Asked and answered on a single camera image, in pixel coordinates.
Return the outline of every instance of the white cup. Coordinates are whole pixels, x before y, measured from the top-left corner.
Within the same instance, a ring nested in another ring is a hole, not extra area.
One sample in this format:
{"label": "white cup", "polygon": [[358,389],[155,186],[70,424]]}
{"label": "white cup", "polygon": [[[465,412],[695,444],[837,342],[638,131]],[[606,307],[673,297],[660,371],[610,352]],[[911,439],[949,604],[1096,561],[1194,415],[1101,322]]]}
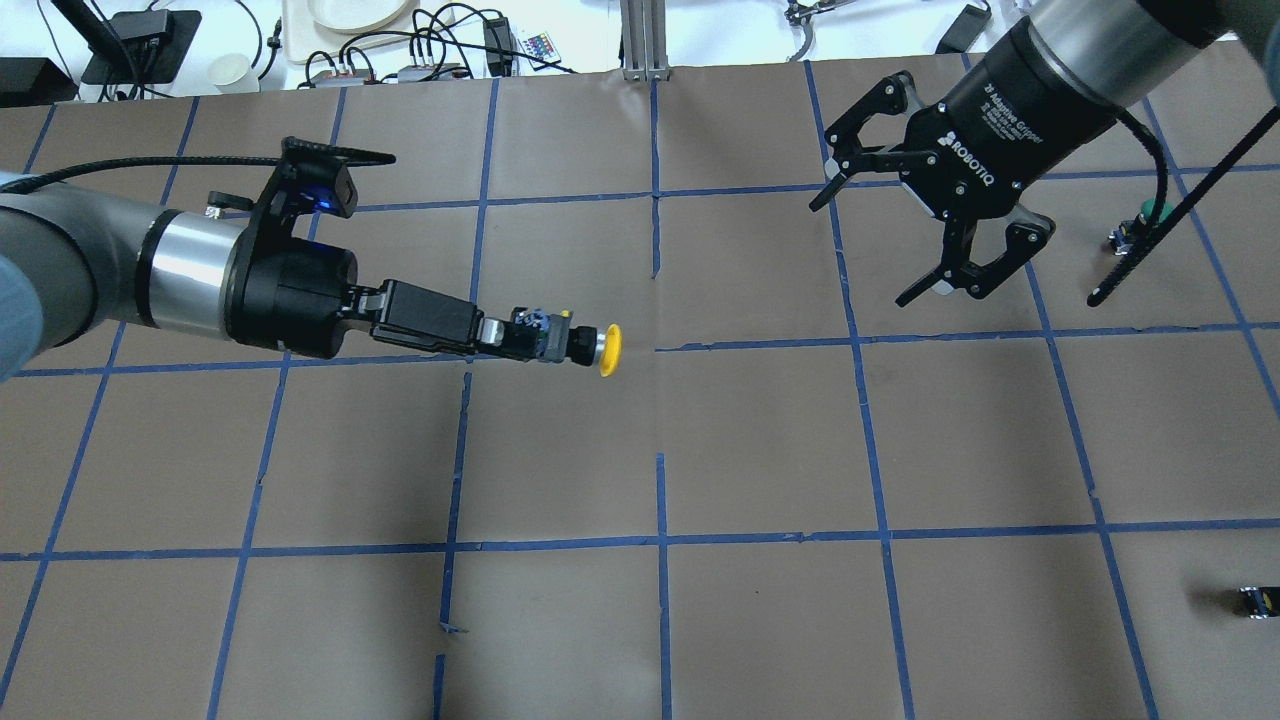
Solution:
{"label": "white cup", "polygon": [[209,82],[214,83],[218,92],[257,92],[257,76],[253,74],[252,63],[239,53],[223,55],[209,64],[206,73]]}

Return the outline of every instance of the logo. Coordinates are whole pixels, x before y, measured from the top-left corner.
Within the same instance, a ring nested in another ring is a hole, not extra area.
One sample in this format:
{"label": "logo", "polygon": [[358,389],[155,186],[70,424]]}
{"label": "logo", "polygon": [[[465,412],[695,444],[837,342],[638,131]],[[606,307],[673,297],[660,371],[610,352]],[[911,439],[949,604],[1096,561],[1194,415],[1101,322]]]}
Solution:
{"label": "logo", "polygon": [[956,154],[956,158],[960,158],[960,161],[964,163],[965,165],[969,165],[969,169],[973,170],[975,176],[978,176],[978,179],[982,181],[982,184],[987,187],[996,184],[996,176],[991,174],[991,170],[988,170],[987,167],[982,164],[982,160],[974,158],[973,152],[970,152],[968,147],[960,143],[960,138],[956,137],[955,131],[951,131],[947,135],[940,137],[938,145],[941,145],[942,147],[950,147],[951,151]]}

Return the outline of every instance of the yellow suction cup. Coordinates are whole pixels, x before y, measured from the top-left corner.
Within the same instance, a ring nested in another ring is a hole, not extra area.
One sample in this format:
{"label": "yellow suction cup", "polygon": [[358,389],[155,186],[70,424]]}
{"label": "yellow suction cup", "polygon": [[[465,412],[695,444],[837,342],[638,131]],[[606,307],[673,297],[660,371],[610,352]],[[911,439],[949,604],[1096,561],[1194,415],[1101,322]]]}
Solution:
{"label": "yellow suction cup", "polygon": [[612,375],[618,369],[620,357],[622,357],[622,328],[612,324],[604,331],[604,352],[600,354],[602,378]]}

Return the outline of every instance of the cardboard surface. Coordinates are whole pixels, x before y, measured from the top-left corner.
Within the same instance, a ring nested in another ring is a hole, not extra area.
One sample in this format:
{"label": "cardboard surface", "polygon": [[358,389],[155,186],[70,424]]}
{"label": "cardboard surface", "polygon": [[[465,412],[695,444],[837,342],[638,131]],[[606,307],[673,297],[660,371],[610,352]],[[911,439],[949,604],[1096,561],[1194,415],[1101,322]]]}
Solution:
{"label": "cardboard surface", "polygon": [[[1197,78],[1251,64],[1216,45],[1135,109],[1184,184],[1261,115]],[[37,359],[0,387],[0,717],[1267,715],[1240,669],[1280,625],[1199,598],[1280,582],[1274,138],[1101,310],[1155,186],[1117,131],[1027,193],[1059,223],[1033,272],[902,310],[942,225],[886,176],[805,208],[818,128],[897,69],[929,101],[964,64],[0,111],[18,170],[188,126],[187,155],[396,152],[315,225],[364,283],[626,334],[608,380],[115,323]],[[200,211],[266,174],[84,182]]]}

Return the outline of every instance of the white round plate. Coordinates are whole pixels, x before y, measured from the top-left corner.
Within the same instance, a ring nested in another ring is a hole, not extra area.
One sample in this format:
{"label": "white round plate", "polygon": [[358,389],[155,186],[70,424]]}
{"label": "white round plate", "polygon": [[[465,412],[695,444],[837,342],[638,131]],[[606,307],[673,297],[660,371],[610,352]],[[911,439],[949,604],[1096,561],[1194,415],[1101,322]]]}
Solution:
{"label": "white round plate", "polygon": [[389,23],[410,0],[307,0],[316,24],[356,35]]}

